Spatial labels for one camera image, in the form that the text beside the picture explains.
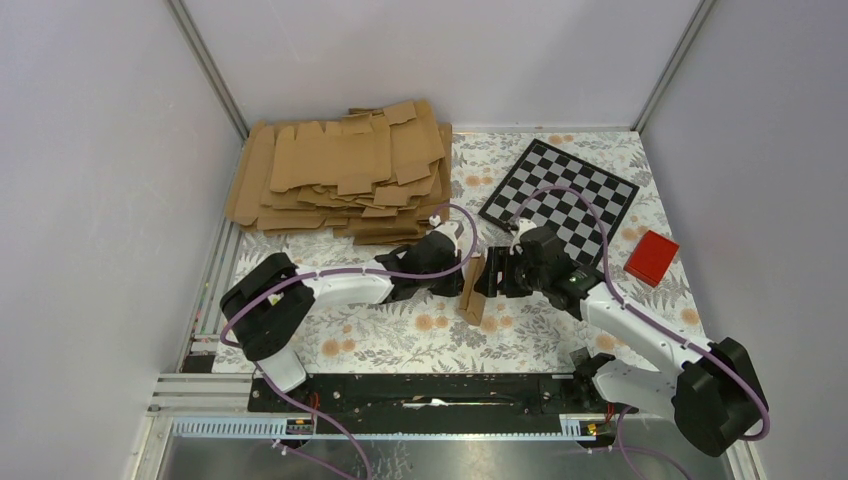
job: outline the red box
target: red box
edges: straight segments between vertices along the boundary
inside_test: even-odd
[[[624,271],[656,287],[671,266],[678,249],[680,245],[653,230],[648,230],[624,265]]]

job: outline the checkerboard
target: checkerboard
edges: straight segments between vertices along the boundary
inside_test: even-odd
[[[540,140],[533,140],[480,210],[480,216],[509,230],[509,219],[534,191],[563,185],[579,191],[600,214],[612,238],[636,198],[639,187]],[[574,194],[553,191],[527,204],[521,217],[546,225],[566,242],[565,253],[579,263],[601,261],[601,233]]]

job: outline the gray wall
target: gray wall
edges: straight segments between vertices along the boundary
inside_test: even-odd
[[[164,2],[0,6],[0,478],[120,478],[240,142]]]
[[[753,356],[770,480],[844,478],[848,3],[719,2],[644,135],[708,333]]]
[[[630,125],[697,0],[187,0],[249,122],[427,97],[455,126]]]

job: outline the gray leaf pattern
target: gray leaf pattern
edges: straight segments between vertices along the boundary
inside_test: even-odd
[[[671,237],[636,133],[456,134],[453,202],[478,212],[534,138],[641,187],[610,244],[611,275],[631,298],[686,331],[703,333],[679,259],[657,288],[624,272],[627,258],[645,231]],[[489,245],[509,244],[509,233],[479,217],[475,220],[480,231],[479,252]],[[468,246],[468,238],[462,239],[460,247],[467,250]],[[388,250],[353,247],[350,239],[333,238],[329,231],[270,238],[245,234],[233,283],[275,252],[288,253],[298,264],[326,266],[361,263]],[[619,339],[555,310],[541,295],[490,299],[479,327],[465,323],[456,306],[456,298],[419,292],[408,301],[389,305],[328,307],[304,319],[292,344],[311,373],[564,372],[573,368],[569,353],[583,347],[592,354],[607,352],[631,364],[647,365]],[[250,373],[253,368],[241,350],[218,346],[213,372]]]

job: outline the pile of cardboard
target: pile of cardboard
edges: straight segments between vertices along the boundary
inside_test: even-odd
[[[266,235],[333,228],[355,245],[423,237],[451,196],[450,124],[437,124],[426,100],[349,113],[254,125],[227,218]]]

